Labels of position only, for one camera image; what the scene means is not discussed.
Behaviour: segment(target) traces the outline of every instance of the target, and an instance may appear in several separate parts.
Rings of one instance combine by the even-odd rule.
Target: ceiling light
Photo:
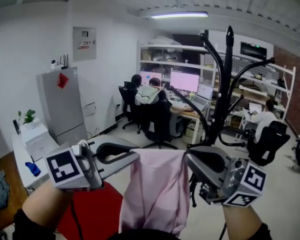
[[[153,19],[168,19],[168,18],[205,18],[208,17],[208,13],[203,12],[176,12],[166,14],[151,15]]]

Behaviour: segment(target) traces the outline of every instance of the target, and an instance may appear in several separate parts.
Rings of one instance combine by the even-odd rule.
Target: white shelving unit
[[[203,48],[203,47],[197,47],[197,46],[188,46],[188,45],[140,44],[140,45],[138,45],[138,56],[137,56],[137,58],[138,58],[138,61],[137,61],[138,68],[137,68],[137,73],[139,73],[139,71],[140,71],[141,63],[145,63],[145,64],[146,63],[149,63],[149,64],[160,64],[160,65],[169,65],[169,66],[178,66],[178,67],[187,67],[187,68],[198,69],[201,72],[209,71],[209,72],[212,72],[211,86],[213,87],[213,90],[215,92],[218,92],[218,88],[215,87],[216,83],[218,83],[218,80],[216,79],[216,73],[218,72],[216,62],[214,62],[214,65],[213,65],[213,68],[212,68],[212,67],[208,67],[208,66],[204,66],[204,65],[196,65],[196,64],[181,63],[181,62],[141,60],[140,59],[141,51],[144,50],[144,49],[148,49],[148,48],[156,48],[158,50],[166,50],[166,49],[174,48],[174,49],[178,49],[178,50],[182,49],[182,50],[200,51],[200,52],[206,52],[207,53],[208,51],[205,48]],[[217,49],[217,52],[221,56],[225,55],[225,53],[223,51],[220,51],[218,49]],[[233,57],[233,59],[238,59],[239,58],[239,59],[249,59],[249,60],[255,61],[255,62],[261,61],[260,59],[251,58],[251,57],[245,56],[245,55],[241,55],[241,56],[234,55],[232,57]],[[256,79],[254,77],[251,77],[251,76],[248,76],[248,75],[245,75],[245,74],[242,75],[241,78],[246,79],[246,80],[250,80],[250,81],[253,81],[253,82],[256,82],[256,83],[259,83],[259,84],[265,85],[267,87],[274,88],[276,90],[280,90],[280,91],[286,93],[286,95],[287,95],[286,107],[284,107],[283,105],[274,106],[275,109],[284,112],[283,117],[282,117],[282,120],[284,120],[286,118],[286,115],[287,115],[287,112],[288,112],[288,108],[289,108],[290,101],[291,101],[291,96],[292,96],[293,89],[294,89],[294,83],[295,83],[295,77],[296,77],[296,67],[293,67],[293,69],[290,70],[290,69],[283,68],[283,67],[280,67],[280,66],[275,65],[275,64],[269,64],[269,65],[266,66],[266,68],[268,68],[269,70],[275,69],[275,70],[281,71],[283,73],[283,79],[284,79],[284,83],[285,83],[285,88],[277,86],[276,84],[272,83],[269,80],[259,80],[259,79]],[[235,73],[235,72],[232,72],[231,74],[232,74],[233,77],[235,77],[237,75],[237,73]],[[287,86],[286,74],[289,74],[292,77],[291,78],[292,80],[291,80],[290,88],[288,88],[288,86]],[[169,82],[170,81],[169,78],[164,78],[162,80],[165,81],[165,82]],[[232,96],[234,96],[234,97],[240,97],[241,93],[233,92]],[[254,96],[250,96],[250,95],[247,95],[247,94],[244,95],[244,99],[252,101],[252,102],[255,102],[255,103],[258,103],[258,104],[261,104],[261,105],[265,105],[266,104],[266,102],[265,102],[264,99],[257,98],[257,97],[254,97]],[[214,110],[214,109],[215,109],[215,107],[211,105],[208,108],[206,114],[209,115],[210,110]]]

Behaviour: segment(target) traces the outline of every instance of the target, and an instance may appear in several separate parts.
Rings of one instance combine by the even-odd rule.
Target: refrigerator
[[[87,140],[77,68],[36,76],[42,110],[50,135],[62,145]]]

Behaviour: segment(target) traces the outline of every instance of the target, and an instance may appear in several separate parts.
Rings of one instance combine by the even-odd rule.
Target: pink cloth
[[[119,233],[155,229],[178,236],[190,207],[188,168],[184,150],[134,149],[140,159],[131,165],[124,193]]]

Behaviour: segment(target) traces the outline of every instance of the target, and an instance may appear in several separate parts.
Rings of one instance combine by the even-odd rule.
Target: wooden floor
[[[1,170],[4,170],[5,180],[10,184],[10,194],[7,208],[0,210],[0,230],[13,223],[14,215],[22,207],[28,197],[19,176],[13,152],[0,159],[0,171]]]

